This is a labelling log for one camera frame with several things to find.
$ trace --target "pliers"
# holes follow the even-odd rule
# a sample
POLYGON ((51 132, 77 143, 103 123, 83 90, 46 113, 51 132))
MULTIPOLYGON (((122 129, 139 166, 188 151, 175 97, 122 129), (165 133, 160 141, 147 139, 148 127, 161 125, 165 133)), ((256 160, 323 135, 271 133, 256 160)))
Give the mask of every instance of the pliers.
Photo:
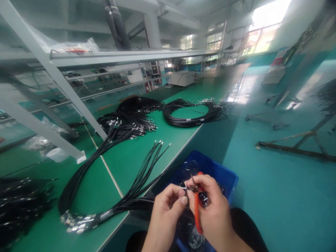
MULTIPOLYGON (((197 175, 203 175, 203 172, 200 171, 197 175)), ((196 224, 197 231, 199 232, 200 235, 202 235, 203 234, 203 229, 202 229, 202 226, 201 226, 200 215, 199 215, 199 212, 198 212, 198 205, 202 205, 202 204, 199 201, 198 194, 200 192, 205 191, 205 190, 201 185, 195 183, 195 180, 194 180, 192 174, 191 174, 191 179, 192 179, 192 182, 194 184, 190 185, 190 188, 193 189, 194 194, 195 194, 195 224, 196 224)))

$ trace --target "hand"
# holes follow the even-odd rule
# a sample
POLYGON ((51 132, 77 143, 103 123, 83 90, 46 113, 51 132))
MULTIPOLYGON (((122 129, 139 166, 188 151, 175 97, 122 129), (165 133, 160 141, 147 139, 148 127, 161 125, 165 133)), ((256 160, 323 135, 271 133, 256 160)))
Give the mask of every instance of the hand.
POLYGON ((142 252, 167 252, 172 245, 177 220, 188 203, 185 192, 170 184, 155 197, 152 217, 142 252))
MULTIPOLYGON (((228 200, 222 194, 216 180, 209 175, 194 176, 195 183, 200 184, 208 193, 206 208, 199 206, 199 216, 203 234, 218 252, 252 251, 235 233, 231 224, 228 200)), ((195 215, 195 194, 188 190, 189 205, 195 215)))

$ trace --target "white machine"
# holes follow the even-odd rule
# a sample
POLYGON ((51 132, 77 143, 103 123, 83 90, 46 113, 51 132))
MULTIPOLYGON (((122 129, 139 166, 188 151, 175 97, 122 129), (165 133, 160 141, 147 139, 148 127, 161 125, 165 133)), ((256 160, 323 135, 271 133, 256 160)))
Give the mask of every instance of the white machine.
POLYGON ((196 81, 197 72, 178 71, 170 75, 170 83, 177 86, 188 86, 196 81))

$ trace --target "orange handle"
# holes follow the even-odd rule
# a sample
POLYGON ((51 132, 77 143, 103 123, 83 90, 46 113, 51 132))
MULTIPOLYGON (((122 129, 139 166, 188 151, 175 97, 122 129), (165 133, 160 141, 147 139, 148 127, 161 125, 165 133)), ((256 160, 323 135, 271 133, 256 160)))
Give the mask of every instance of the orange handle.
MULTIPOLYGON (((199 172, 197 173, 197 175, 203 175, 203 172, 199 171, 199 172)), ((199 186, 198 191, 199 191, 199 192, 202 192, 202 191, 205 191, 205 190, 204 190, 204 188, 203 188, 202 186, 199 186)))
POLYGON ((196 229, 199 232, 200 235, 203 234, 203 229, 201 226, 201 220, 200 220, 200 213, 198 212, 198 192, 195 193, 195 224, 196 229))

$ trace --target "green workbench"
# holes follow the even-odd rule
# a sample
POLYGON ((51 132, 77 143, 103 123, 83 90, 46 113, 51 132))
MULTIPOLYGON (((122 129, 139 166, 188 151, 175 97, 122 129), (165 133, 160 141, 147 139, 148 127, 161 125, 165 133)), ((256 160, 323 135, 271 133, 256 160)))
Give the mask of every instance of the green workbench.
MULTIPOLYGON (((185 88, 173 87, 166 89, 162 87, 145 94, 145 96, 164 98, 164 102, 166 103, 179 97, 194 102, 213 97, 215 102, 219 102, 229 92, 232 84, 234 83, 225 81, 223 77, 204 78, 185 88)), ((115 106, 111 106, 94 112, 93 115, 98 118, 114 109, 115 106)), ((206 112, 207 108, 205 106, 198 106, 194 110, 206 112)), ((178 128, 171 126, 165 122, 162 112, 159 111, 151 113, 150 116, 154 118, 155 124, 158 126, 156 132, 149 132, 145 136, 140 136, 139 139, 126 140, 108 150, 103 155, 106 164, 104 164, 101 158, 98 158, 93 163, 78 190, 73 203, 73 212, 94 214, 113 206, 120 200, 121 196, 110 173, 122 194, 126 194, 137 175, 143 159, 154 142, 162 140, 164 142, 163 148, 166 148, 171 143, 171 146, 155 165, 148 179, 148 181, 151 181, 172 164, 199 129, 199 127, 178 128)), ((194 118, 200 116, 200 114, 182 108, 176 111, 174 116, 194 118)), ((99 146, 102 140, 93 134, 93 129, 90 125, 87 126, 87 129, 81 127, 78 131, 79 137, 73 144, 78 149, 85 150, 88 157, 96 150, 95 144, 99 146)), ((14 148, 9 152, 13 160, 17 156, 31 155, 31 152, 22 150, 20 147, 14 148)), ((13 160, 8 160, 8 152, 0 155, 0 162, 2 164, 4 164, 5 159, 5 163, 8 165, 11 165, 11 162, 13 162, 13 160)), ((35 161, 30 160, 30 157, 29 162, 25 162, 25 165, 22 165, 22 162, 23 160, 19 161, 21 167, 35 163, 35 161)), ((54 163, 51 160, 45 159, 29 171, 26 171, 26 173, 33 174, 32 177, 38 178, 59 178, 56 181, 55 188, 55 196, 58 197, 67 181, 79 167, 80 165, 76 165, 71 157, 61 163, 54 163)), ((12 251, 98 251, 113 236, 115 230, 122 224, 127 214, 128 212, 119 214, 96 229, 79 235, 66 232, 67 228, 60 222, 57 204, 55 204, 53 209, 36 222, 29 234, 23 236, 14 245, 12 251)))

